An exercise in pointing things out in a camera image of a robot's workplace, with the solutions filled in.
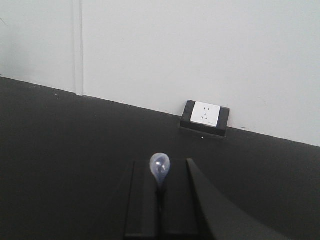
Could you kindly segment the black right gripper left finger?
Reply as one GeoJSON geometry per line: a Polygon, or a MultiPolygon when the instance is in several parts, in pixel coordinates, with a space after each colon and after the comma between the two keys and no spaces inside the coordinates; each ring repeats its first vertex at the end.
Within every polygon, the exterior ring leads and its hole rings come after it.
{"type": "Polygon", "coordinates": [[[134,163],[124,230],[125,240],[159,239],[157,184],[146,161],[134,163]]]}

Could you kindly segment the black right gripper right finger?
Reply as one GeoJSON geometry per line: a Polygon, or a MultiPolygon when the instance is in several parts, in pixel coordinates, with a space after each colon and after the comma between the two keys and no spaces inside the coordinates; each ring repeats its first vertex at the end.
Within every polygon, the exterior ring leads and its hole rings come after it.
{"type": "Polygon", "coordinates": [[[196,163],[186,160],[199,234],[203,240],[288,240],[227,199],[196,163]]]}

